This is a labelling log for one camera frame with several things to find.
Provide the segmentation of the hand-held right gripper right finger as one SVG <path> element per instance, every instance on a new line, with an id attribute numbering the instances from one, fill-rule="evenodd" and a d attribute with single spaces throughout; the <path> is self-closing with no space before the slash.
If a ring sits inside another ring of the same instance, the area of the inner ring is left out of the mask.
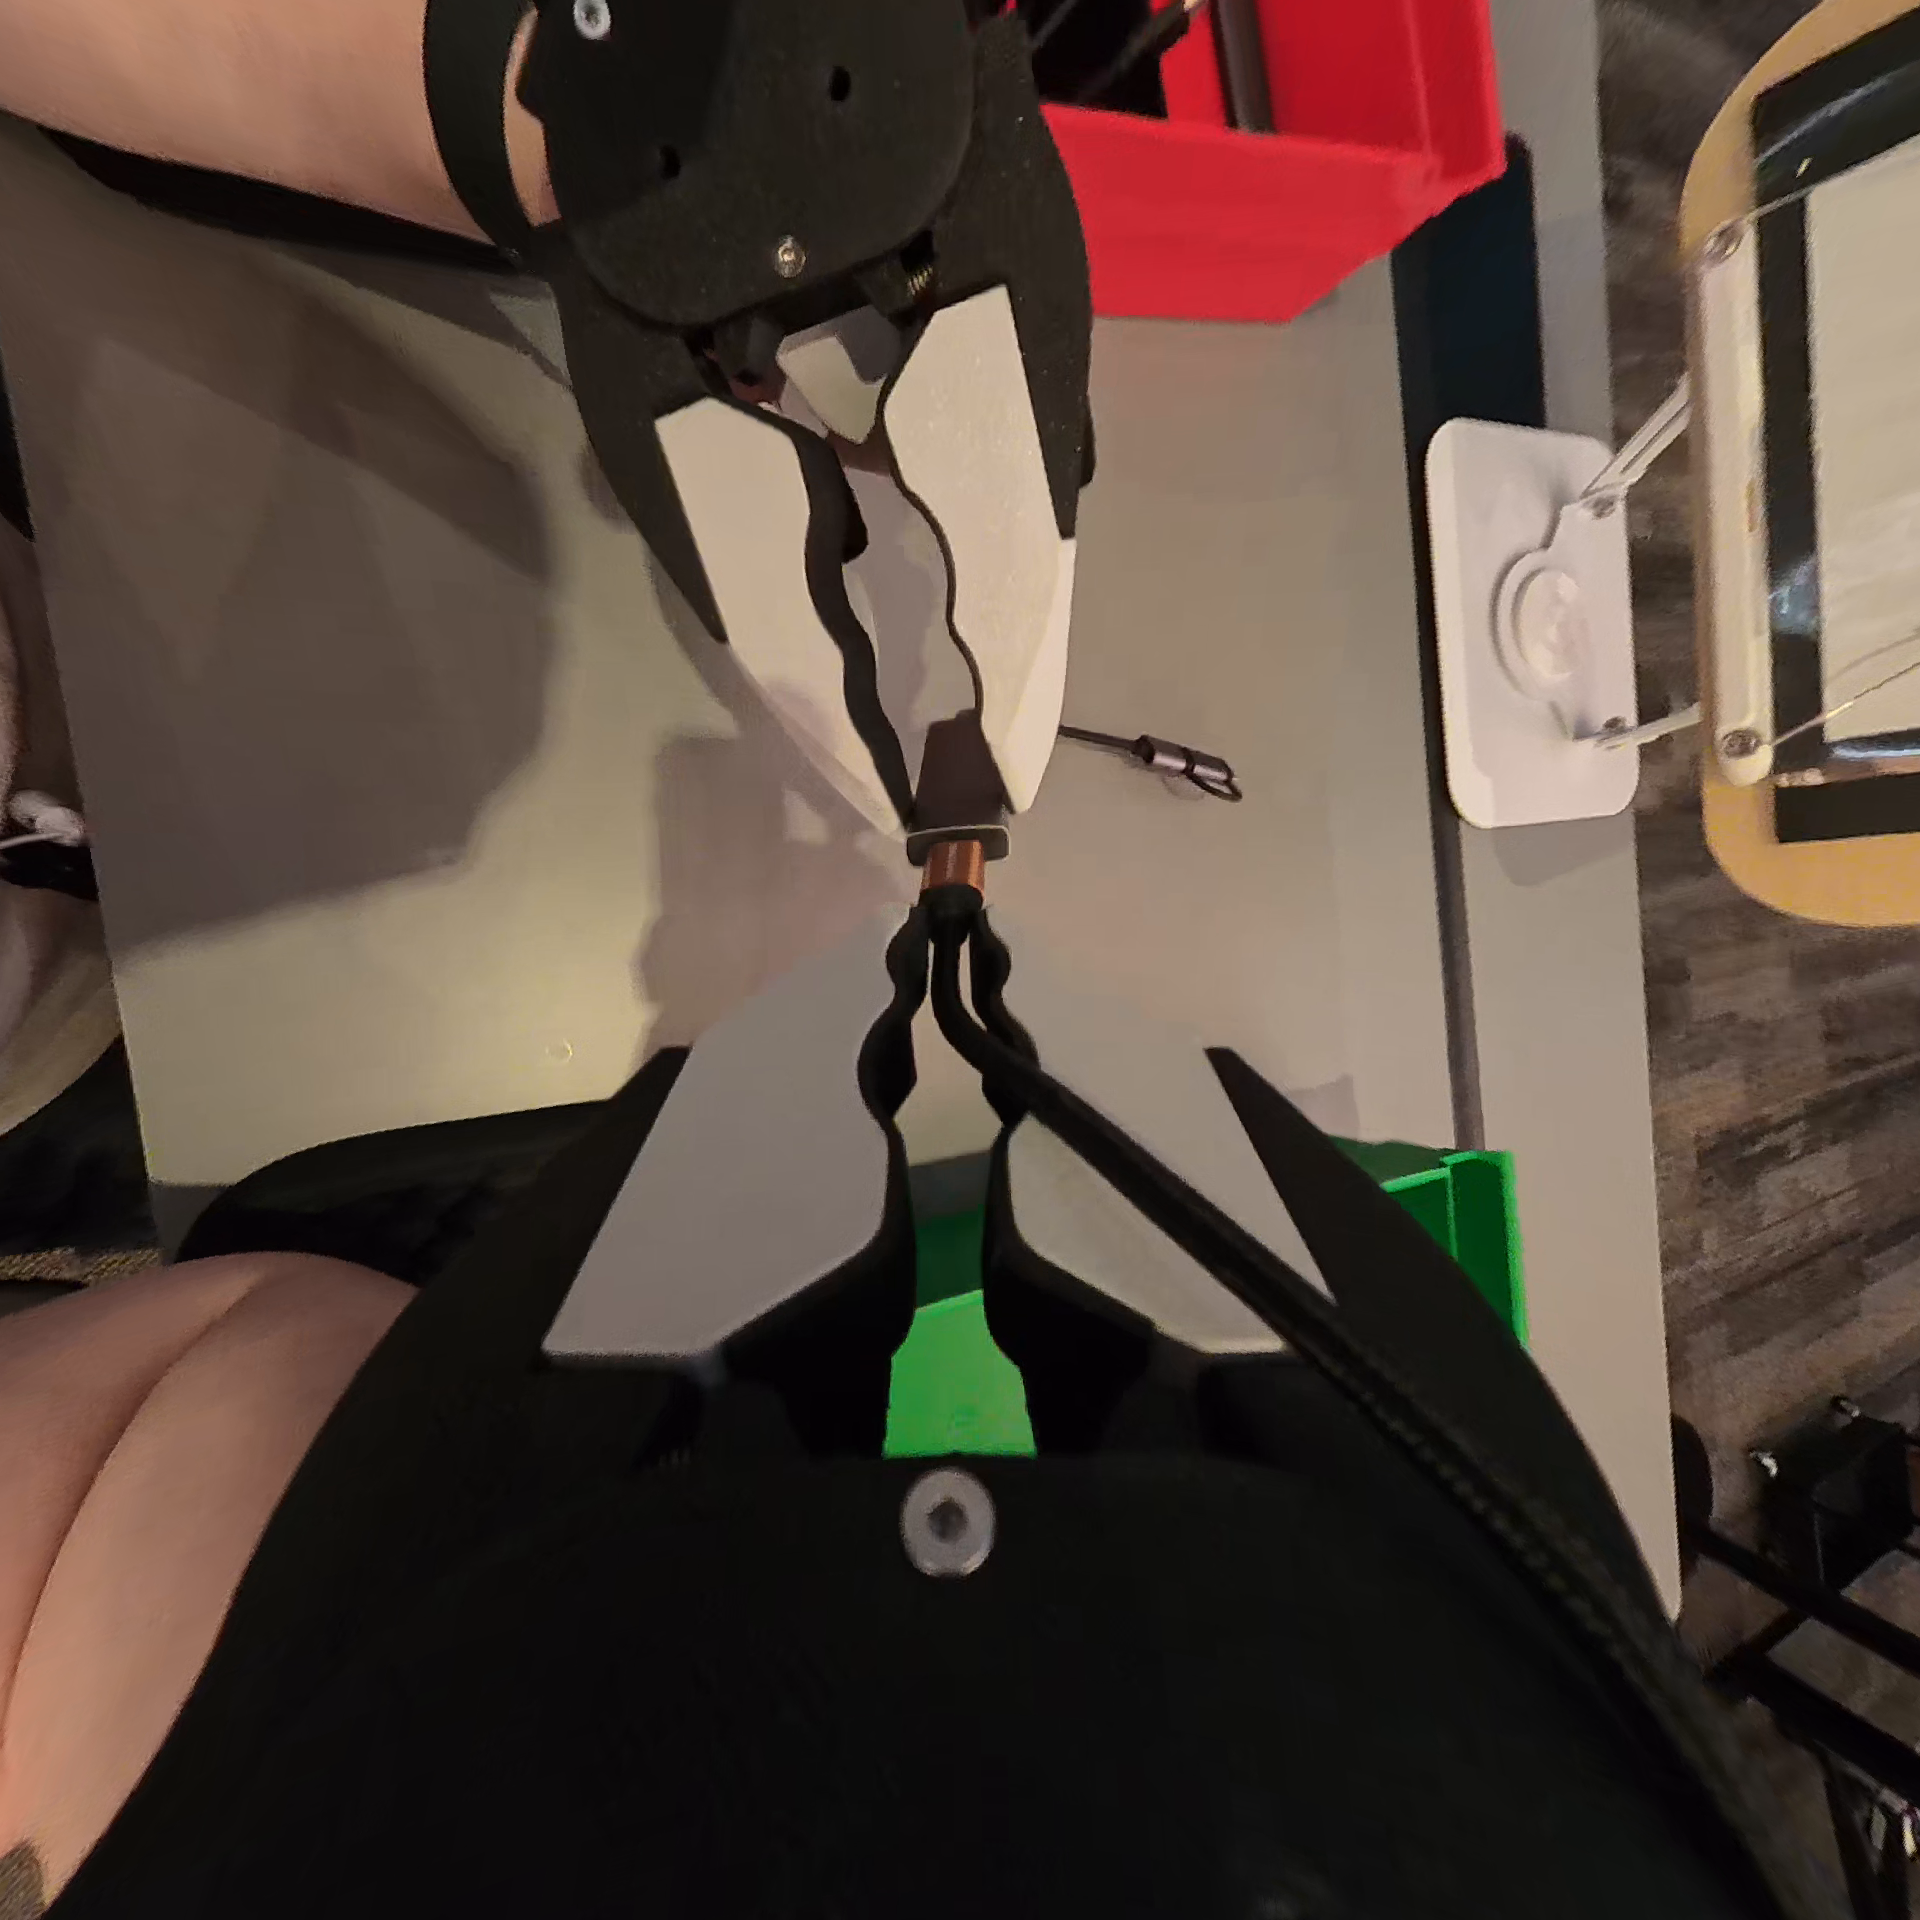
<path id="1" fill-rule="evenodd" d="M 987 909 L 966 932 L 964 1009 L 1001 1046 L 1078 1097 L 1206 1200 L 1290 1275 L 1332 1290 L 1266 1173 L 1210 1049 L 1026 948 Z M 1217 1362 L 1285 1353 L 1278 1331 L 1137 1203 L 1071 1153 L 1015 1092 L 991 1148 L 982 1305 L 1023 1384 L 1033 1428 L 1109 1428 L 1145 1393 L 1196 1390 Z"/>

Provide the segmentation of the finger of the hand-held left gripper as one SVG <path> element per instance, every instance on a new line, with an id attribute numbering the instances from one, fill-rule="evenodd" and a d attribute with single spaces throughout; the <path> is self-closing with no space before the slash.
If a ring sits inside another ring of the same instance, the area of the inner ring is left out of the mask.
<path id="1" fill-rule="evenodd" d="M 874 830 L 907 834 L 914 787 L 846 576 L 865 521 L 831 444 L 741 401 L 697 401 L 659 441 L 715 638 L 835 792 Z"/>
<path id="2" fill-rule="evenodd" d="M 998 286 L 938 309 L 885 393 L 900 492 L 948 568 L 948 632 L 1006 808 L 1023 814 L 1063 723 L 1076 540 L 1063 536 Z"/>

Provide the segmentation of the person's left forearm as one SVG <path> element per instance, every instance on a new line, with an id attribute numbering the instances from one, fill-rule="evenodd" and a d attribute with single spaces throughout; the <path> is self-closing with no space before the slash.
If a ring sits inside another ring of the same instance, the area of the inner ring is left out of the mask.
<path id="1" fill-rule="evenodd" d="M 5 3 L 5 114 L 478 241 L 429 123 L 426 3 Z"/>

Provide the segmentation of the grey usb hub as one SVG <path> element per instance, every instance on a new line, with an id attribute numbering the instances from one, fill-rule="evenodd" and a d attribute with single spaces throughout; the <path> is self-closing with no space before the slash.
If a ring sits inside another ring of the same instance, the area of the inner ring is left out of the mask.
<path id="1" fill-rule="evenodd" d="M 924 868 L 934 848 L 973 844 L 986 861 L 1007 858 L 1007 802 L 977 710 L 929 726 L 905 858 Z"/>

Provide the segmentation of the white sign stand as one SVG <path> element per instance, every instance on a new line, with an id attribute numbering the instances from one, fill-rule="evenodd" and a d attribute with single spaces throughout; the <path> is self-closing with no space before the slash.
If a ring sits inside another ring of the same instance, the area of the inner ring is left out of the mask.
<path id="1" fill-rule="evenodd" d="M 1476 830 L 1625 814 L 1641 750 L 1698 707 L 1641 718 L 1625 498 L 1683 440 L 1683 378 L 1620 449 L 1457 419 L 1425 458 L 1431 614 L 1457 817 Z"/>

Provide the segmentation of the red plastic bin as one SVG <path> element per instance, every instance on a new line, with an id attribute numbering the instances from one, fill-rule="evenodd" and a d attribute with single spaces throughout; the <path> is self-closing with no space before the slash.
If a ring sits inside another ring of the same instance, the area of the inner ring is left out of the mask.
<path id="1" fill-rule="evenodd" d="M 1044 108 L 1105 321 L 1297 321 L 1503 171 L 1483 3 L 1153 12 L 1158 113 Z"/>

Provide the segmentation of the person's pale clothing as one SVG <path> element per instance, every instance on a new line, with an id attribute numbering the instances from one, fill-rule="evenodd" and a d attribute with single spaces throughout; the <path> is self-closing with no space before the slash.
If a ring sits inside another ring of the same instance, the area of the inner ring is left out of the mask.
<path id="1" fill-rule="evenodd" d="M 3 526 L 3 802 L 5 842 L 34 834 L 19 801 L 82 814 L 58 653 L 31 542 Z M 93 900 L 53 888 L 3 888 L 3 1132 L 66 1092 L 119 1037 L 119 1012 Z"/>

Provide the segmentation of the wooden instruction sign board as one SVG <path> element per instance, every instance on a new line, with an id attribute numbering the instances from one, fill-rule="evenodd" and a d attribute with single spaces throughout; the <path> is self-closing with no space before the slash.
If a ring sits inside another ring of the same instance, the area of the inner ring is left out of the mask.
<path id="1" fill-rule="evenodd" d="M 1917 13 L 1817 4 L 1683 189 L 1700 810 L 1787 917 L 1917 923 Z"/>

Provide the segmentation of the green plastic bin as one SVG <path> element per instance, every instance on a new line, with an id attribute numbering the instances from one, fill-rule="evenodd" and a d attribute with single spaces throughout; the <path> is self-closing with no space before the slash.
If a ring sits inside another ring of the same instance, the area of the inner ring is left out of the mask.
<path id="1" fill-rule="evenodd" d="M 1339 1150 L 1441 1243 L 1529 1346 L 1529 1298 L 1509 1153 L 1342 1138 Z M 919 1304 L 894 1355 L 886 1457 L 1033 1457 L 1019 1369 L 991 1337 L 981 1288 L 986 1210 L 919 1217 Z"/>

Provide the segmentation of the person's bare leg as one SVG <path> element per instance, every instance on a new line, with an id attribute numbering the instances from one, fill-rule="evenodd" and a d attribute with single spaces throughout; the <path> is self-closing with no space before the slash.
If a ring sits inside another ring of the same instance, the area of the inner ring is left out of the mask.
<path id="1" fill-rule="evenodd" d="M 417 1290 L 153 1267 L 5 1320 L 5 1916 L 44 1916 L 171 1736 L 291 1476 Z"/>

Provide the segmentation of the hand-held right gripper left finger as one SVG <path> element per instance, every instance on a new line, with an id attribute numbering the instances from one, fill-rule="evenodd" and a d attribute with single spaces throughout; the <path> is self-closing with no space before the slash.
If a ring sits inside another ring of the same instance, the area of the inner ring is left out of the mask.
<path id="1" fill-rule="evenodd" d="M 791 1419 L 885 1417 L 917 1309 L 898 1113 L 926 989 L 926 918 L 885 908 L 699 1035 L 545 1355 L 764 1385 Z"/>

